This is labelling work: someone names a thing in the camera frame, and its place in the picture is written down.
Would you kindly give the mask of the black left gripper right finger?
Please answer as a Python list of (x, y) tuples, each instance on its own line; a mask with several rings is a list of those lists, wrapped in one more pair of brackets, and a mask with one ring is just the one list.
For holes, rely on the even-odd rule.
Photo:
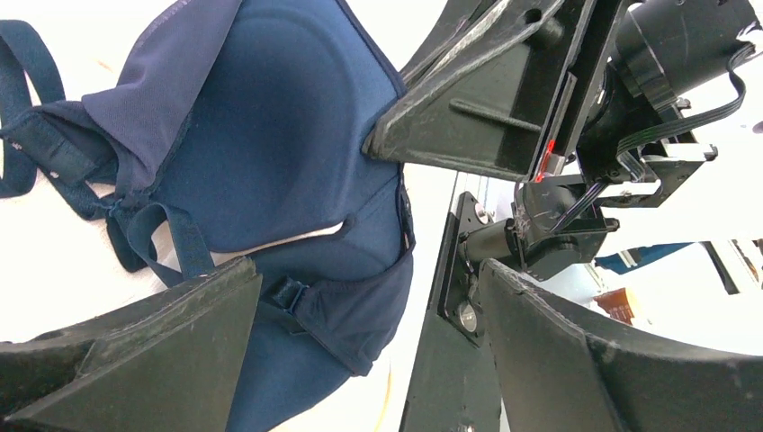
[(762, 360), (653, 335), (482, 262), (480, 302), (514, 431), (759, 431)]

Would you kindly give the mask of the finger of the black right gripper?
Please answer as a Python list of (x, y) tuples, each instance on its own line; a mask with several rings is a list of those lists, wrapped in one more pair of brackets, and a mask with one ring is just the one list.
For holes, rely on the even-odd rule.
[(406, 86), (446, 86), (506, 51), (490, 38), (511, 1), (448, 1), (433, 29), (401, 70)]

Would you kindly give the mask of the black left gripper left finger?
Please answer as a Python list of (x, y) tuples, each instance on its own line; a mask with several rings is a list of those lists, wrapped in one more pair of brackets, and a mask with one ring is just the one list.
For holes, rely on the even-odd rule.
[(240, 257), (96, 318), (2, 344), (2, 430), (224, 430), (261, 282)]

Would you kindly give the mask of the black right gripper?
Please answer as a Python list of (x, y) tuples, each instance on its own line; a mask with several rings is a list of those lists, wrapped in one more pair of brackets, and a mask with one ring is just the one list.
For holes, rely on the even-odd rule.
[[(364, 153), (514, 182), (539, 179), (578, 82), (584, 1), (511, 1), (507, 50), (445, 86), (407, 86)], [(606, 210), (656, 208), (704, 163), (693, 132), (742, 105), (737, 69), (762, 23), (749, 1), (639, 1), (624, 14), (577, 143), (580, 177), (516, 191), (512, 266), (545, 280), (619, 229)]]

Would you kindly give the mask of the navy blue bra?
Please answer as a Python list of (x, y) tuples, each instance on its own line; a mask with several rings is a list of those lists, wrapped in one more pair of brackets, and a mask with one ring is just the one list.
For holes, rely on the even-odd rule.
[(413, 275), (401, 165), (362, 145), (405, 88), (343, 1), (177, 1), (116, 85), (66, 98), (1, 22), (1, 346), (245, 257), (262, 278), (222, 431), (367, 375)]

